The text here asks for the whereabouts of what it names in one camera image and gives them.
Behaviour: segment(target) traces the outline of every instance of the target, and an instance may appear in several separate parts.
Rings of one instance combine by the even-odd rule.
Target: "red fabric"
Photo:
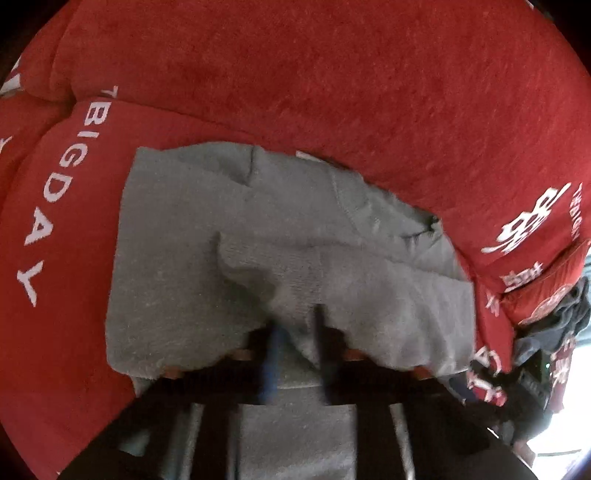
[[[0,420],[41,480],[131,398],[106,365],[103,322],[119,198],[140,145],[303,150],[434,212],[473,267],[483,355],[503,370],[504,278],[543,270],[589,236],[591,81],[525,2],[79,0],[34,42],[16,70],[23,88],[81,101],[27,159],[0,216],[0,339],[10,339],[0,385],[12,392]],[[87,99],[101,92],[130,103],[85,127]],[[76,136],[84,130],[100,136]],[[77,142],[84,160],[73,166],[74,150],[59,167]],[[43,191],[51,173],[72,177],[54,203]],[[24,245],[36,207],[53,230]],[[40,261],[33,307],[15,277]]]
[[[552,393],[548,400],[548,409],[558,413],[564,409],[563,400],[566,392],[566,382],[569,380],[570,366],[573,360],[576,340],[571,335],[565,339],[562,347],[551,356],[550,379],[552,382]]]
[[[25,93],[0,98],[0,212],[23,159],[41,136],[69,112]]]
[[[590,244],[589,239],[575,243],[540,278],[503,296],[501,306],[514,325],[530,325],[554,310],[581,278]]]
[[[53,69],[61,38],[72,15],[82,0],[69,0],[43,28],[37,32],[18,60],[7,81],[36,97],[72,103],[74,97],[69,81],[62,72]]]
[[[591,178],[589,75],[516,0],[83,0],[52,75],[333,158],[439,215],[491,278],[551,263]],[[526,248],[482,252],[569,183]]]
[[[476,326],[479,345],[476,343],[476,359],[489,367],[491,373],[510,372],[515,332],[513,325],[501,308],[500,296],[493,293],[482,279],[475,279]]]
[[[172,112],[95,99],[46,134],[15,178],[0,216],[0,422],[40,480],[56,477],[132,398],[131,382],[106,363],[105,316],[111,286],[119,201],[139,146],[173,148],[210,140],[252,143]],[[100,124],[85,126],[97,113]],[[78,137],[80,131],[97,138]],[[81,148],[87,146],[81,157]],[[51,174],[69,176],[53,203]],[[54,200],[68,183],[54,180]],[[51,222],[34,231],[39,209]],[[17,272],[30,277],[34,303]]]

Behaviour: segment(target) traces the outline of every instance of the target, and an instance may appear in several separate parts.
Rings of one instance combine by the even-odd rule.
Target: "gray fabric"
[[[352,407],[327,407],[320,389],[295,388],[242,414],[241,479],[355,478]]]
[[[581,278],[546,317],[533,323],[513,344],[513,362],[522,365],[542,349],[554,353],[566,337],[577,335],[589,324],[589,279]]]
[[[316,361],[310,313],[328,308],[328,324],[386,367],[425,365],[436,375],[463,369],[473,331],[461,319],[472,292],[464,283],[394,263],[359,248],[281,247],[222,235],[220,268],[285,321],[299,350]]]
[[[236,248],[224,272],[233,281],[217,258],[228,239]],[[236,256],[246,247],[252,255]],[[272,278],[264,268],[229,268],[230,260],[260,264],[265,248],[280,260]],[[472,295],[436,219],[355,173],[245,145],[140,148],[121,203],[108,360],[142,378],[166,365],[211,364],[264,322],[257,297],[281,312],[313,360],[308,307],[326,299],[355,347],[391,367],[420,359],[452,373],[471,357]]]

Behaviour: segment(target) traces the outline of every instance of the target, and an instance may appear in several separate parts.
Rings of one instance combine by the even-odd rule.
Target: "red textile with logo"
[[[0,212],[23,159],[68,113],[64,104],[45,102],[26,93],[0,98]]]
[[[177,113],[96,101],[103,108],[89,118],[103,121],[85,125],[85,101],[54,126],[0,216],[0,422],[40,480],[54,479],[133,397],[129,378],[106,363],[105,315],[136,148],[253,142]]]
[[[548,401],[548,409],[558,413],[564,409],[563,399],[566,392],[566,382],[569,379],[570,366],[573,360],[573,351],[577,342],[574,337],[568,337],[563,346],[553,353],[550,364],[550,375],[552,381],[552,393]]]
[[[507,315],[501,308],[501,299],[493,293],[481,278],[475,280],[474,294],[476,297],[476,326],[482,344],[476,344],[476,359],[479,359],[479,349],[485,347],[484,357],[488,358],[489,367],[493,374],[510,372],[512,368],[513,340],[515,331]]]
[[[53,69],[61,38],[82,0],[69,0],[33,37],[23,51],[2,92],[25,90],[52,102],[72,103],[70,83],[63,72]]]
[[[591,80],[525,2],[79,0],[60,15],[14,74],[33,95],[82,103],[27,159],[0,216],[0,385],[16,392],[2,394],[0,420],[41,480],[131,398],[106,365],[103,322],[140,145],[303,150],[436,213],[478,273],[478,328],[502,369],[505,277],[589,236]],[[101,92],[130,103],[84,126]],[[74,149],[60,167],[79,142],[83,161]]]
[[[540,278],[503,296],[501,306],[514,325],[530,325],[554,310],[581,278],[590,244],[589,239],[576,242]]]
[[[522,1],[82,0],[51,74],[347,165],[439,215],[497,293],[586,229],[591,81]]]

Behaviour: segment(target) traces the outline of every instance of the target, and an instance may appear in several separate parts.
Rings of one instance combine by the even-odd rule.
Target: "white lettering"
[[[0,138],[0,153],[2,153],[2,149],[4,148],[4,145],[6,145],[8,142],[10,142],[10,140],[12,140],[12,135],[8,138]]]
[[[71,153],[73,150],[80,151],[80,154],[78,155],[78,157],[76,158],[76,153],[73,153],[72,155],[70,155],[70,157],[68,159],[66,159],[68,153]],[[87,153],[88,153],[88,147],[86,146],[86,144],[77,143],[75,145],[72,145],[61,156],[60,167],[68,168],[70,166],[70,163],[72,163],[72,160],[74,160],[74,159],[75,159],[74,164],[72,166],[73,167],[78,166],[85,159]]]
[[[107,120],[109,107],[111,102],[92,102],[84,120],[84,126],[88,127],[91,124],[100,125]]]
[[[487,368],[494,367],[494,372],[492,373],[494,377],[501,373],[501,357],[495,350],[489,350],[483,346],[474,354],[474,360]]]
[[[105,95],[109,95],[112,98],[117,98],[117,93],[119,93],[119,86],[115,85],[112,90],[101,90],[101,93]]]
[[[490,309],[490,311],[495,315],[495,317],[499,316],[500,302],[489,291],[486,292],[486,308]]]
[[[573,199],[570,201],[570,219],[573,221],[573,228],[570,232],[573,240],[576,240],[580,235],[581,223],[583,223],[583,217],[581,216],[580,204],[583,200],[583,184],[579,184],[579,188],[573,195]]]
[[[47,219],[39,207],[35,207],[35,223],[33,224],[33,230],[25,238],[25,246],[31,245],[37,240],[41,240],[51,235],[53,231],[53,224]]]
[[[4,82],[2,88],[0,88],[0,96],[5,93],[12,92],[13,90],[19,90],[21,88],[21,74],[17,73],[14,77]]]
[[[99,136],[98,132],[88,132],[88,131],[78,132],[78,137],[97,138],[98,136]]]
[[[27,296],[29,300],[31,300],[31,304],[36,307],[37,306],[37,292],[31,285],[31,279],[37,275],[43,269],[43,260],[41,260],[37,265],[32,267],[31,269],[27,270],[26,272],[21,272],[20,270],[17,272],[17,280],[22,283],[25,287],[25,291],[27,292]]]
[[[500,245],[496,247],[484,247],[481,249],[481,252],[490,254],[502,248],[502,252],[506,255],[515,250],[515,248],[520,246],[526,238],[546,221],[552,213],[552,206],[569,188],[570,183],[567,183],[560,191],[554,188],[547,189],[538,198],[531,212],[521,212],[515,220],[503,225],[501,234],[496,237],[496,241]]]
[[[502,275],[501,280],[505,282],[505,287],[507,287],[505,293],[515,290],[516,288],[538,278],[542,274],[542,267],[543,265],[541,263],[536,262],[533,267],[526,268],[519,273],[515,273],[511,270],[508,275]]]
[[[50,190],[52,180],[60,181],[62,183],[61,188],[58,192],[53,193]],[[71,182],[72,177],[68,175],[62,175],[61,173],[53,172],[51,175],[49,175],[49,178],[45,183],[45,187],[43,188],[43,196],[45,197],[45,200],[47,200],[49,203],[57,202],[61,198],[61,196],[65,194],[66,190],[70,187]]]

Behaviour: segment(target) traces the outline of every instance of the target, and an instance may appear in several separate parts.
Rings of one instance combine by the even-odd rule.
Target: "dark clothing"
[[[524,330],[513,345],[513,363],[522,365],[539,349],[553,353],[569,335],[577,335],[589,324],[591,305],[587,298],[589,279],[581,278],[556,308]]]

